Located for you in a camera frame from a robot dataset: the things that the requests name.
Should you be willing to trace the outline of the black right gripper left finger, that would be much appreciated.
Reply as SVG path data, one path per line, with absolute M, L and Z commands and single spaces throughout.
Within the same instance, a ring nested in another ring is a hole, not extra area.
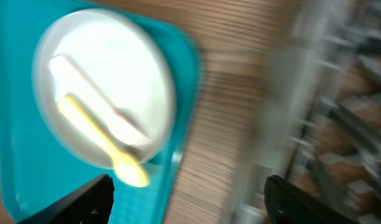
M 107 224 L 113 203 L 113 179 L 101 174 L 19 224 Z

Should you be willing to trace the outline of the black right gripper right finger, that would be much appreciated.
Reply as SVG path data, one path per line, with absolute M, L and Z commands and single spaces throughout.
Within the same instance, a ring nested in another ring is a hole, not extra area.
M 357 224 L 278 175 L 266 178 L 264 204 L 271 224 Z

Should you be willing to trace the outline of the yellow plastic spoon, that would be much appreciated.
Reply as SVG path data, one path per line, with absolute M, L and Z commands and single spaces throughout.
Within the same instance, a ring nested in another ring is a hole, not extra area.
M 76 129 L 109 156 L 114 173 L 121 182 L 138 188 L 150 184 L 149 175 L 138 164 L 137 159 L 132 154 L 122 151 L 73 95 L 60 98 L 57 108 Z

